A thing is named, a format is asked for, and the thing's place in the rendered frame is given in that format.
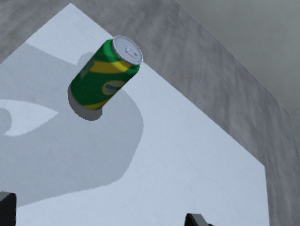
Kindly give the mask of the green drink can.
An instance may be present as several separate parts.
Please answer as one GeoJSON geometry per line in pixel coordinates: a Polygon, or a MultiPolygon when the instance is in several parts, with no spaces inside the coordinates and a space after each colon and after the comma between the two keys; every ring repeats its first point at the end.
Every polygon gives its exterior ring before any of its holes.
{"type": "Polygon", "coordinates": [[[88,110],[101,109],[140,69],[139,47],[121,35],[105,41],[70,84],[74,100],[88,110]]]}

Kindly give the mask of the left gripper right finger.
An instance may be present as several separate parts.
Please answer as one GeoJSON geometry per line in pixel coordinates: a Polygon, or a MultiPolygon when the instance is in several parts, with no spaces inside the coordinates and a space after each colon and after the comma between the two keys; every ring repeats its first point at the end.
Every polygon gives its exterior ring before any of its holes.
{"type": "Polygon", "coordinates": [[[201,214],[187,213],[185,217],[184,226],[214,226],[212,224],[207,224],[205,219],[201,214]]]}

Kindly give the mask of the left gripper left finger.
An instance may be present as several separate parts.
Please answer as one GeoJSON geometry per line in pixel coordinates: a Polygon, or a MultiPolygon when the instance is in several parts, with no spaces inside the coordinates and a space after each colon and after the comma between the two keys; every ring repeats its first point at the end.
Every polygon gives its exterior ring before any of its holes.
{"type": "Polygon", "coordinates": [[[0,226],[16,226],[16,194],[0,192],[0,226]]]}

